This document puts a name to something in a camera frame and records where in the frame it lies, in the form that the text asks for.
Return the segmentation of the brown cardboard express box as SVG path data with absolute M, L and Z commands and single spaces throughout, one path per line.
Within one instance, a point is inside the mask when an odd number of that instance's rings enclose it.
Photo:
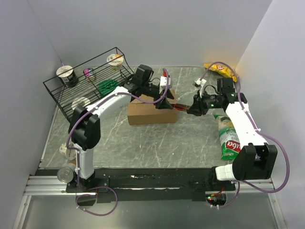
M 156 109 L 154 104 L 134 99 L 127 106 L 127 119 L 130 125 L 170 124 L 178 120 L 178 110 Z

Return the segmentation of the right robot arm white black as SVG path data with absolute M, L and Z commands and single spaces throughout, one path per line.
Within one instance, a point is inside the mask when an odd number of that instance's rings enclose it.
M 269 179 L 277 157 L 277 148 L 258 134 L 251 119 L 245 96 L 234 88 L 231 78 L 217 80 L 216 94 L 208 94 L 205 79 L 197 79 L 194 86 L 199 90 L 187 113 L 195 116 L 207 114 L 209 109 L 222 108 L 231 119 L 240 142 L 241 151 L 232 164 L 218 166 L 208 178 L 209 187 L 219 190 L 227 180 Z

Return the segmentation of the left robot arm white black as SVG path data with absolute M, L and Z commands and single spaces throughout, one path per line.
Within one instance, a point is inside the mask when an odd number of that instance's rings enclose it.
M 76 152 L 76 182 L 84 192 L 95 189 L 95 171 L 93 168 L 93 152 L 101 138 L 101 123 L 117 109 L 132 100 L 153 104 L 157 109 L 170 109 L 172 105 L 171 78 L 166 69 L 158 86 L 151 84 L 153 70 L 141 64 L 135 74 L 112 92 L 88 107 L 77 106 L 73 112 L 68 130 L 66 147 Z

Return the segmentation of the red black utility knife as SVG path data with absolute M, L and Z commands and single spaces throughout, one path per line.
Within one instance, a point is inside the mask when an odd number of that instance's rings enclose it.
M 183 111 L 183 112 L 187 112 L 188 109 L 190 108 L 188 105 L 185 104 L 174 104 L 173 106 L 178 111 Z

